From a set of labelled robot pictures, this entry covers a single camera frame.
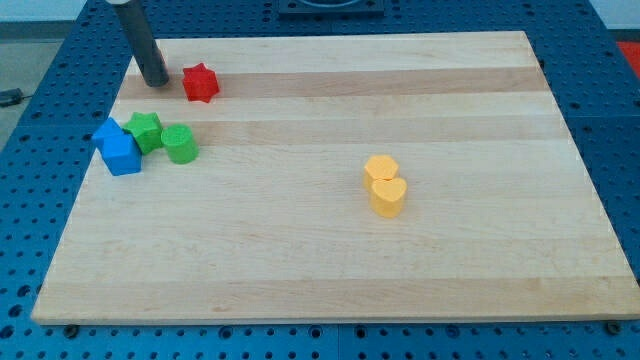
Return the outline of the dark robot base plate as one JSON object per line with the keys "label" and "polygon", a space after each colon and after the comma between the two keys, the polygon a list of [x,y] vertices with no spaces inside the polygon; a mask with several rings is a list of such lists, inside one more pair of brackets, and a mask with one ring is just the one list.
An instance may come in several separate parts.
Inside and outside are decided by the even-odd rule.
{"label": "dark robot base plate", "polygon": [[281,16],[380,15],[384,0],[277,0]]}

